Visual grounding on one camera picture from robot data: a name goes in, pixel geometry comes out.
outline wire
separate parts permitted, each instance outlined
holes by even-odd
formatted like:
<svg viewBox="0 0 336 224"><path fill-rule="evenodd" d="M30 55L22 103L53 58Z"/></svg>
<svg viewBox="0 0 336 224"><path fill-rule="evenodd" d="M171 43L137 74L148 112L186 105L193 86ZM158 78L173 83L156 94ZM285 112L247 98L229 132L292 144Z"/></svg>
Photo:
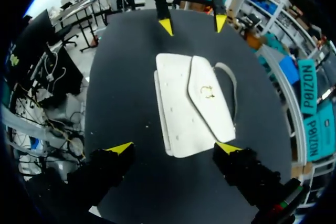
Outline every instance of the wire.
<svg viewBox="0 0 336 224"><path fill-rule="evenodd" d="M30 114L30 112L26 109L26 107L24 106L24 104L22 103L22 101L20 100L20 98L18 98L18 100L19 100L19 102L22 104L22 106L23 106L23 108L24 108L24 110L25 110L25 112L27 112L28 113L28 115L30 115L31 116L31 118L32 119L34 119L34 117Z"/></svg>
<svg viewBox="0 0 336 224"><path fill-rule="evenodd" d="M52 88L53 88L53 89L51 90L51 93L54 92L54 89L55 89L55 83L56 83L59 79L63 78L63 76L65 76L65 73L67 72L67 69L66 69L65 67L62 67L62 69L64 70L64 73L54 81L54 84L52 85Z"/></svg>
<svg viewBox="0 0 336 224"><path fill-rule="evenodd" d="M44 68L46 69L46 72L47 72L48 75L49 75L49 74L54 74L54 71L55 71L55 69L56 69L56 67L57 67L58 54L57 54L56 52L53 52L53 54L54 54L55 57L56 57L56 62L55 62L54 68L52 69L51 73L49 73L49 72L48 72L48 69L47 69L47 59L48 59L49 55L47 55L46 58L44 59Z"/></svg>
<svg viewBox="0 0 336 224"><path fill-rule="evenodd" d="M70 121L71 121L71 118L75 115L75 114L77 114L77 113L80 113L80 114L82 114L83 112L80 112L80 111L75 111L71 116L70 116Z"/></svg>
<svg viewBox="0 0 336 224"><path fill-rule="evenodd" d="M41 126L47 126L47 124L41 124L41 123L38 123L38 122L36 122L36 121L34 121L34 120L32 120L32 119L25 118L24 116L22 116L22 115L20 115L20 114L18 114L18 113L15 113L15 114L16 114L19 118L23 118L23 119L25 119L25 120L31 121L31 122L36 123L36 124L41 125Z"/></svg>
<svg viewBox="0 0 336 224"><path fill-rule="evenodd" d="M27 93L29 92L29 91L27 91L26 89L24 89L24 88L21 86L21 84L19 84L19 85L20 85L20 87L21 87L24 91L26 91ZM40 106L40 104L35 100L35 98L32 97L32 99L33 99L33 101L35 102L35 104L36 104L40 109L43 110L43 108L42 108L42 107ZM61 133L62 136L63 136L67 141L72 142L72 141L68 138L67 134L66 134L64 131L59 130L58 128L56 128L56 127L53 125L53 123L51 123L51 121L49 120L49 118L48 118L47 116L46 116L46 119L47 119L47 121L49 122L49 124L51 125L51 127L52 127L55 131Z"/></svg>

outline black table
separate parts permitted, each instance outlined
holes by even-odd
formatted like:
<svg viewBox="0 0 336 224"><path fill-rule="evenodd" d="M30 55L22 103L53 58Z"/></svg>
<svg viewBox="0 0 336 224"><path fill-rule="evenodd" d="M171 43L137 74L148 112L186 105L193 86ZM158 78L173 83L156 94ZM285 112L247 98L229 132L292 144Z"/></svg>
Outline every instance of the black table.
<svg viewBox="0 0 336 224"><path fill-rule="evenodd" d="M155 10L115 14L93 61L86 110L86 153L129 141L136 163L98 209L116 223L250 223L251 207L229 187L212 161L212 151L178 159L165 153L154 86L155 57L161 52L206 57L227 64L238 82L237 139L270 169L290 178L290 139L280 101L247 44L228 25L214 31L213 17L172 10L174 37ZM233 113L232 84L217 73Z"/></svg>

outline table leg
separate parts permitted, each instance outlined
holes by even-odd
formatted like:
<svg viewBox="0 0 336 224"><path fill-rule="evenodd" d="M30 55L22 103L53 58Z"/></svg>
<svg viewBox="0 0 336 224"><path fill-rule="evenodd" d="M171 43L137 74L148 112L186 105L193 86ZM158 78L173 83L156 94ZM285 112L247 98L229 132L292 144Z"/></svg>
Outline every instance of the table leg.
<svg viewBox="0 0 336 224"><path fill-rule="evenodd" d="M94 13L94 8L93 8L93 5L91 5L91 10L92 10L92 15L93 15L93 18L95 19L95 22L96 22L96 25L98 27L98 22L97 22L97 18L96 18L96 14Z"/></svg>
<svg viewBox="0 0 336 224"><path fill-rule="evenodd" d="M88 13L87 13L86 9L84 9L84 12L85 12L86 17L88 17ZM95 44L94 46L91 46L91 45L88 43L88 40L87 40L87 38L85 37L84 31L82 30L82 26L81 26L81 24L79 23L79 26L81 27L81 30L83 31L83 35L84 35L84 37L85 37L85 41L86 41L86 43L87 43L87 45L88 45L88 47L80 49L81 52L83 52L83 51L86 50L86 49L89 49L89 48L95 48L95 47L98 46L98 40L97 40L96 37L95 37L95 34L94 34L94 32L93 32L93 29L92 29L92 26L91 26L90 21L88 22L88 24L89 24L88 26L89 26L89 28L90 28L91 34L92 34L93 39L94 39L94 41L95 41L96 44Z"/></svg>
<svg viewBox="0 0 336 224"><path fill-rule="evenodd" d="M84 33L82 24L81 24L81 22L79 21L79 18L78 18L78 14L77 14L77 13L76 13L76 18L77 18L77 21L79 22L79 29L80 29L80 31L82 32L83 36L84 36L85 42L86 42L86 44L88 45L88 47L90 47L90 44L89 44L88 39L87 39L87 37L86 37L86 35L85 35L85 33Z"/></svg>
<svg viewBox="0 0 336 224"><path fill-rule="evenodd" d="M98 4L99 4L99 10L100 10L101 18L102 18L102 20L103 20L103 22L104 22L104 25L107 26L107 22L106 22L106 20L104 19L104 14L102 13L103 10L101 9L100 0L98 0Z"/></svg>

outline computer monitor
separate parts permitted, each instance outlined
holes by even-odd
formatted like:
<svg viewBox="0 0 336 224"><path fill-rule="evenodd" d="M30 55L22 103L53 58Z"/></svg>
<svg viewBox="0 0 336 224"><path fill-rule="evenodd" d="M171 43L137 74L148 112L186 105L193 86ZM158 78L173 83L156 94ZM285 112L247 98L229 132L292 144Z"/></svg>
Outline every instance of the computer monitor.
<svg viewBox="0 0 336 224"><path fill-rule="evenodd" d="M46 50L47 42L55 34L47 10L40 13L15 40L15 46L6 61L6 78L10 86L27 80L32 65L37 64Z"/></svg>

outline green light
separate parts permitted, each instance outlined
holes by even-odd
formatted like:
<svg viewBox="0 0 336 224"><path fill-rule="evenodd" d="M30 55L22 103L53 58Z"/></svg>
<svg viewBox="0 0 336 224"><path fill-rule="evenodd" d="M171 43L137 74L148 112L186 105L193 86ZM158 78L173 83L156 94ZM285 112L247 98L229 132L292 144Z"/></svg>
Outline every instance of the green light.
<svg viewBox="0 0 336 224"><path fill-rule="evenodd" d="M287 207L287 206L288 206L287 203L284 202L284 201L280 203L280 207L282 207L282 208L285 208L285 207Z"/></svg>

